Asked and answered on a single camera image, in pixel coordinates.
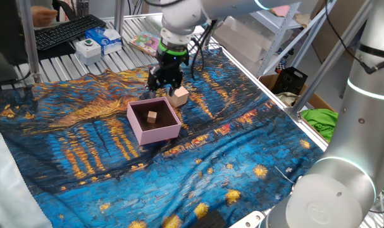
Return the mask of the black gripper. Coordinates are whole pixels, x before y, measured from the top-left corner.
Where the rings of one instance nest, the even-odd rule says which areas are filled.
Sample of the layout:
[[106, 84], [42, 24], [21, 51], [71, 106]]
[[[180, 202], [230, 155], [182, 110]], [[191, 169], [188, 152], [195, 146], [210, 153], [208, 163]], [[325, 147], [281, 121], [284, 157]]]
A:
[[157, 52], [156, 59], [158, 64], [151, 68], [146, 87], [148, 90], [156, 92], [159, 87], [169, 84], [168, 95], [173, 96], [182, 85], [184, 72], [180, 65], [182, 63], [189, 65], [189, 54], [187, 51], [175, 54], [162, 51]]

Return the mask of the person's hand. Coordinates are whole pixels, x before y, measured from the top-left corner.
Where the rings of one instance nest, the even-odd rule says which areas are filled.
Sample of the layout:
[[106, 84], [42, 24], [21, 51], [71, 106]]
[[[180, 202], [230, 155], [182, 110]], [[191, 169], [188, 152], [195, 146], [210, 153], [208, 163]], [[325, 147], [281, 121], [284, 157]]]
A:
[[46, 27], [54, 21], [58, 12], [55, 9], [49, 9], [43, 6], [33, 6], [31, 7], [31, 14], [35, 27]]

